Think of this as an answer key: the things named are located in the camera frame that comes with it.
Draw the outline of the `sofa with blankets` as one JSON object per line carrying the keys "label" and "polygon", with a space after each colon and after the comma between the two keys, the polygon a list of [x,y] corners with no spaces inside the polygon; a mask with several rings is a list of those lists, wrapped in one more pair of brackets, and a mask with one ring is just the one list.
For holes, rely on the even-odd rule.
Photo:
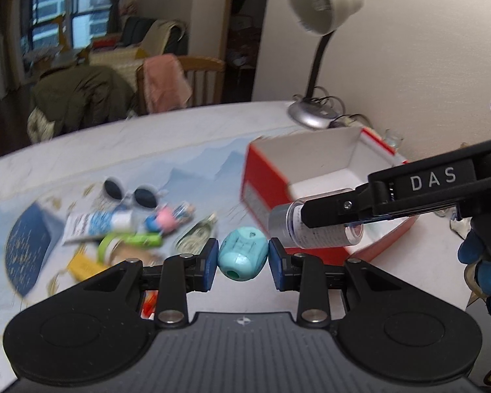
{"label": "sofa with blankets", "polygon": [[145,59],[162,54],[179,54],[188,38],[187,29],[178,20],[154,20],[138,44],[116,47],[114,50],[92,51],[91,66],[108,66],[137,89],[136,71]]}

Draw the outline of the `red cardboard box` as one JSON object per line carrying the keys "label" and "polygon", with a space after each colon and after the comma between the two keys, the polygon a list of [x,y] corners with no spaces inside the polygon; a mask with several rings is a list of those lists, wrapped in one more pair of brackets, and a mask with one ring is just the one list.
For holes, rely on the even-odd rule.
{"label": "red cardboard box", "polygon": [[278,205],[354,189],[370,173],[406,163],[376,133],[360,127],[255,139],[245,160],[241,200],[264,231]]}

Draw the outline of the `white round sunglasses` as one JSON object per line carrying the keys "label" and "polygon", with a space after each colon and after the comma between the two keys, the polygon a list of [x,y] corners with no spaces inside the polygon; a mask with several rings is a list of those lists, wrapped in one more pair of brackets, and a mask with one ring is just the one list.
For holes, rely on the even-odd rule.
{"label": "white round sunglasses", "polygon": [[115,178],[108,178],[102,183],[104,195],[119,203],[130,202],[144,209],[156,209],[167,192],[158,191],[148,185],[140,185],[133,191],[126,191]]}

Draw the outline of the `turquoise pencil sharpener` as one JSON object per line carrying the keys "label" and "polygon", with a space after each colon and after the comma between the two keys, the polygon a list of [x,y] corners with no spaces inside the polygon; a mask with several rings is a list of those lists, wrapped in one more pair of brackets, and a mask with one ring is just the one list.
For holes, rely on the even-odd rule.
{"label": "turquoise pencil sharpener", "polygon": [[267,261],[268,248],[268,240],[262,231],[240,227],[232,231],[220,246],[218,267],[231,280],[254,279]]}

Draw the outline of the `olive green jacket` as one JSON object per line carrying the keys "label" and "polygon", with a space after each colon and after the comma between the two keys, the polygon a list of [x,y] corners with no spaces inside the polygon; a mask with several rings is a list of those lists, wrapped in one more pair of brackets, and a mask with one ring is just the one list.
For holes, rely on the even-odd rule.
{"label": "olive green jacket", "polygon": [[125,120],[139,110],[129,82],[108,66],[75,66],[41,77],[30,93],[31,143]]}

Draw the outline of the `pink cloth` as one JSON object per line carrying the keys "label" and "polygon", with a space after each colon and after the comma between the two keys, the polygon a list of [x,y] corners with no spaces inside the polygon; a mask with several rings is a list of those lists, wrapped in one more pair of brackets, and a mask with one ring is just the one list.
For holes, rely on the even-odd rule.
{"label": "pink cloth", "polygon": [[149,114],[161,114],[184,109],[192,96],[192,88],[180,61],[173,54],[163,54],[144,60],[143,92]]}

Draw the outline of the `pink blue toy figurine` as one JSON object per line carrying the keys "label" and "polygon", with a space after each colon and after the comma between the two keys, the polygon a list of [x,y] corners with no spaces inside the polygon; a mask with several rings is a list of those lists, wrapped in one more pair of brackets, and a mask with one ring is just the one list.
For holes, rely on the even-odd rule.
{"label": "pink blue toy figurine", "polygon": [[145,219],[144,227],[150,233],[167,236],[191,221],[195,210],[195,207],[188,202],[182,202],[175,208],[164,205]]}

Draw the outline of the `red toy figure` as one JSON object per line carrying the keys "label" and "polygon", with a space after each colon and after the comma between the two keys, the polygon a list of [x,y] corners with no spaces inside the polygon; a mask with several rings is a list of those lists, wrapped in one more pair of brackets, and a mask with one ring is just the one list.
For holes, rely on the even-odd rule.
{"label": "red toy figure", "polygon": [[144,294],[141,317],[145,319],[154,318],[155,308],[158,300],[158,290],[146,291]]}

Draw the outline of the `wooden chair with pink cloth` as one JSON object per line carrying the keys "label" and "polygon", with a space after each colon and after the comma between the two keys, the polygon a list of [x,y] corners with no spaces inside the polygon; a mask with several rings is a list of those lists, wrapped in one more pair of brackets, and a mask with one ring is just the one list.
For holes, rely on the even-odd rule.
{"label": "wooden chair with pink cloth", "polygon": [[[175,57],[180,61],[187,82],[192,88],[192,96],[186,108],[219,104],[223,93],[225,63],[222,60],[212,57]],[[142,66],[136,71],[136,81],[139,103],[141,104],[142,111],[148,114],[143,92]]]}

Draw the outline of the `small clear glass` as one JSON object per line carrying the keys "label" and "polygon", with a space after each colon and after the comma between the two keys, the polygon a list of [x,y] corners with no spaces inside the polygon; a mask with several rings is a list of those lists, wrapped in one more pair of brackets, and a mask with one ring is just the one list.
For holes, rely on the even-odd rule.
{"label": "small clear glass", "polygon": [[397,152],[404,142],[404,137],[395,130],[387,129],[385,131],[383,141],[395,152]]}

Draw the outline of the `white blue cream tube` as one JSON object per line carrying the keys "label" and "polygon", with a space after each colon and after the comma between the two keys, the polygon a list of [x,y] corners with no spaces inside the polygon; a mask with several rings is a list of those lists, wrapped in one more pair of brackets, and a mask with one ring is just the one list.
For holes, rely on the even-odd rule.
{"label": "white blue cream tube", "polygon": [[111,233],[136,233],[132,211],[95,211],[71,213],[65,223],[63,243],[102,239]]}

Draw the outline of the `green tube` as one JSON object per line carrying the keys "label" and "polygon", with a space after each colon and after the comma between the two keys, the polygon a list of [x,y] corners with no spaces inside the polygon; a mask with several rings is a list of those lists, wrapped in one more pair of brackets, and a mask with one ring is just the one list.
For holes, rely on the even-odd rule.
{"label": "green tube", "polygon": [[159,248],[162,242],[159,233],[110,233],[100,241],[97,261],[112,264],[116,258],[148,254],[151,249]]}

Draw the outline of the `yellow small box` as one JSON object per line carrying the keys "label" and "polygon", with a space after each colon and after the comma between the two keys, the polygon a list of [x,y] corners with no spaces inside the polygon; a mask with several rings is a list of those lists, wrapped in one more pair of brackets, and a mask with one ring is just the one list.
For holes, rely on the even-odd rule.
{"label": "yellow small box", "polygon": [[71,273],[71,276],[73,276],[77,282],[92,278],[106,269],[107,267],[104,264],[97,263],[84,253],[75,254],[67,265],[68,272]]}

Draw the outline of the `silver desk lamp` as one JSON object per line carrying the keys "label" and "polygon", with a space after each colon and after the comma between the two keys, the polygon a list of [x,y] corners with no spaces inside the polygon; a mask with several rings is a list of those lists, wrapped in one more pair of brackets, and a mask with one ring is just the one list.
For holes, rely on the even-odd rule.
{"label": "silver desk lamp", "polygon": [[290,8],[300,26],[320,38],[311,65],[307,88],[288,107],[288,115],[297,124],[312,130],[327,130],[345,115],[345,106],[336,110],[327,103],[330,98],[317,98],[318,83],[324,53],[334,33],[364,6],[364,0],[289,0]]}

